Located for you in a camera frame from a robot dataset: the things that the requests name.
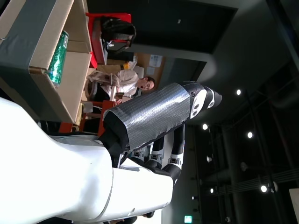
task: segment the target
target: metal pipe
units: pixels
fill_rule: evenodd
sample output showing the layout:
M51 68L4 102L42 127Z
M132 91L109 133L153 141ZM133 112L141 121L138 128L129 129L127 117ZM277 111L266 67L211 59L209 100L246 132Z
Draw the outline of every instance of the metal pipe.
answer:
M204 179L204 182L217 182L217 179L220 182L229 181L230 180L229 169L224 169L224 170L218 171L218 172L206 177Z
M224 148L226 151L229 171L231 174L232 184L242 181L242 171L238 159L237 146L235 141L234 129L227 131L222 128ZM243 193L233 193L235 216L238 224L249 224L248 201Z
M216 170L219 169L219 164L218 164L218 151L215 150L215 147L214 147L214 142L213 142L213 134L211 132L211 129L209 130L210 131L210 137L211 137L211 145L212 145L212 152L213 152L213 155L214 155L214 159L213 159L213 162L214 162L214 167ZM218 178L218 172L215 174L215 179L216 179L216 184L217 184L217 189L219 189L219 178ZM221 196L218 196L218 206L219 206L219 214L220 214L220 220L221 220L221 223L224 222L224 210L223 210L223 206L222 206L222 198Z
M272 113L272 116L274 118L277 130L278 130L278 133L279 133L282 145L284 147L285 155L286 155L286 158L287 158L287 160L289 162L290 168L291 169L295 169L296 167L295 167L295 164L294 164L294 161L293 161L293 158L292 158L292 154L291 154L289 145L288 145L288 143L286 141L286 137L285 137L283 128L282 128L282 126L281 126L281 124L280 124L280 122L278 120L277 114L275 113L275 111L274 111L274 109L273 109L273 107L272 107L272 105L270 103L269 103L269 106L270 106L270 111Z
M194 143L194 148L197 149L196 147L196 140L195 140L195 134L197 132L195 131L195 128L192 129L192 134L193 134L193 143ZM195 153L195 165L196 167L198 168L198 163L197 163L197 150L194 151ZM196 168L196 184L197 184L197 191L198 191L198 201L199 201L199 212L200 212L200 219L201 219L201 222L202 222L202 204L201 204L201 193L200 193L200 186L199 186L199 174L198 174L198 170Z
M250 114L252 117L252 122L254 124L256 138L257 138L257 142L258 142L258 146L259 146L258 148L259 148L262 160L263 160L263 165L265 166L266 172L269 175L269 179L270 179L269 185L272 189L274 189L272 170L271 170L271 162L270 162L270 154L269 154L269 151L267 148L266 140L265 140L264 136L261 134L262 125L261 125L260 121L258 120L258 116L255 114L255 111L253 110L253 106L252 106L252 103L251 103L251 100L250 100L250 97L249 97L249 94L247 91L245 91L245 98L247 99L247 102L249 104ZM286 217L286 214L285 214L285 209L281 206L282 205L281 198L279 197L278 193L275 190L274 190L274 194L273 194L273 200L275 203L279 222L281 224L289 223L289 221Z

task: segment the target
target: exit sign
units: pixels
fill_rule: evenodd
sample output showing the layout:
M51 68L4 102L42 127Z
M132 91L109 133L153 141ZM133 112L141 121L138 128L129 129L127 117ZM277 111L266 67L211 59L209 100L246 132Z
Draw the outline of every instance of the exit sign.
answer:
M185 216L185 223L192 223L192 216Z

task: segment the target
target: poster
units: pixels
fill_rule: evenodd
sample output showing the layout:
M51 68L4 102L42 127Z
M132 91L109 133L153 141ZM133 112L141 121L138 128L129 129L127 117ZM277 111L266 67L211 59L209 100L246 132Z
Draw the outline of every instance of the poster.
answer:
M153 68L153 67L147 67L146 68L146 74L150 75L150 76L154 75L155 74L155 68Z
M161 66L163 56L150 55L149 66L159 68Z

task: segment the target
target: black bag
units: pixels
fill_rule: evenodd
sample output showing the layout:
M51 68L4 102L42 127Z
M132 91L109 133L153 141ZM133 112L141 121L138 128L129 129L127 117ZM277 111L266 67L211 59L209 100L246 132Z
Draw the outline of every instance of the black bag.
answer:
M101 22L101 38L105 42L110 42L112 40L122 40L126 41L126 45L118 49L114 54L119 54L123 50L131 47L133 40L136 37L136 28L132 23L122 21L115 17L100 17Z

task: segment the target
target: dark ceiling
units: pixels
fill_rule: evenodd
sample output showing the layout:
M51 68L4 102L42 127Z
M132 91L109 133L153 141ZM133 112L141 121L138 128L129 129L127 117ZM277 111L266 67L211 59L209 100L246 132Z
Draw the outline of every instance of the dark ceiling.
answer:
M297 223L289 189L299 186L298 78L289 62L255 92L252 106L243 95L244 108L231 119L209 132L195 128L203 223ZM263 193L271 181L277 191L273 184Z
M212 53L236 9L188 0L88 0L90 13L129 13L134 43Z
M167 58L165 60L164 71L161 77L159 88L169 83L181 83L185 80L197 81L200 70L206 65L206 62L194 61L180 58Z

